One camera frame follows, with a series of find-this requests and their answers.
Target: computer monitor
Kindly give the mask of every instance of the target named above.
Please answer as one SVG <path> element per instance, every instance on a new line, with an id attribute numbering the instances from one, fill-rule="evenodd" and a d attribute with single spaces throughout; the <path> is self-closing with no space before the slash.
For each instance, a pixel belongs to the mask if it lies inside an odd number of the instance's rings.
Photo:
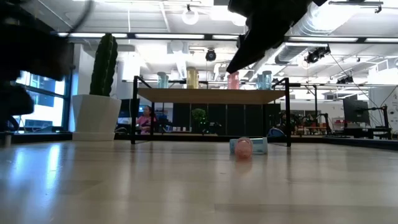
<path id="1" fill-rule="evenodd" d="M 370 124 L 368 103 L 361 100 L 343 100 L 344 120 Z"/>
<path id="2" fill-rule="evenodd" d="M 122 100 L 122 104 L 120 106 L 119 118 L 130 118 L 130 113 L 133 112 L 133 105 L 132 99 L 125 99 Z M 136 117 L 138 118 L 141 113 L 144 111 L 144 107 L 139 104 L 139 99 L 136 101 Z"/>

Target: black partition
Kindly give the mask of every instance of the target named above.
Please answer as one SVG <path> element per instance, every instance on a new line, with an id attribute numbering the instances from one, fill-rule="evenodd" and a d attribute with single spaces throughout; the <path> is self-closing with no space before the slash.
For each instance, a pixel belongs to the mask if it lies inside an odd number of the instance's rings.
<path id="1" fill-rule="evenodd" d="M 280 104 L 263 105 L 263 112 L 267 118 L 263 122 L 263 128 L 264 132 L 268 133 L 272 127 L 280 123 Z"/>
<path id="2" fill-rule="evenodd" d="M 189 130 L 190 127 L 190 107 L 189 103 L 174 103 L 173 104 L 173 126 L 174 127 L 186 127 Z"/>
<path id="3" fill-rule="evenodd" d="M 244 136 L 244 105 L 227 105 L 226 135 Z"/>
<path id="4" fill-rule="evenodd" d="M 209 104 L 208 120 L 209 122 L 217 122 L 221 125 L 221 127 L 217 131 L 217 135 L 226 135 L 226 105 Z"/>
<path id="5" fill-rule="evenodd" d="M 279 123 L 280 104 L 268 105 L 222 105 L 222 104 L 188 104 L 174 103 L 173 125 L 186 127 L 195 132 L 195 122 L 191 111 L 194 109 L 206 111 L 209 122 L 221 125 L 217 131 L 219 136 L 262 136 L 263 131 L 268 133 L 270 128 Z"/>
<path id="6" fill-rule="evenodd" d="M 262 136 L 262 105 L 245 105 L 245 136 Z"/>

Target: green plant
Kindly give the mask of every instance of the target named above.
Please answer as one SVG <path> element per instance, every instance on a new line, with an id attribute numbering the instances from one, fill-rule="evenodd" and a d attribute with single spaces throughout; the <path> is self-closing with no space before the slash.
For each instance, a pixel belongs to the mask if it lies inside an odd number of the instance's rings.
<path id="1" fill-rule="evenodd" d="M 206 111 L 203 109 L 194 109 L 192 110 L 192 117 L 195 121 L 200 121 L 206 118 Z"/>
<path id="2" fill-rule="evenodd" d="M 105 34 L 95 53 L 90 94 L 109 96 L 112 90 L 113 75 L 118 57 L 118 43 L 112 34 Z"/>

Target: yellow jar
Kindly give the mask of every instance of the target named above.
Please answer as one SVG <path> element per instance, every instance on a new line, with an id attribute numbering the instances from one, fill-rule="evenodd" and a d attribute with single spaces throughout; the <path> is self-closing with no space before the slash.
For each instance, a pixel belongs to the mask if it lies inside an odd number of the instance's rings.
<path id="1" fill-rule="evenodd" d="M 199 88 L 199 75 L 195 67 L 187 68 L 187 88 Z"/>

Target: white planter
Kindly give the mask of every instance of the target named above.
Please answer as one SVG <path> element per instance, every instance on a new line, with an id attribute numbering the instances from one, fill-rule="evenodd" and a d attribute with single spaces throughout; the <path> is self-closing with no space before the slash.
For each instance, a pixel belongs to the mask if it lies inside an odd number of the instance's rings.
<path id="1" fill-rule="evenodd" d="M 113 141 L 121 100 L 107 96 L 72 96 L 74 141 Z"/>

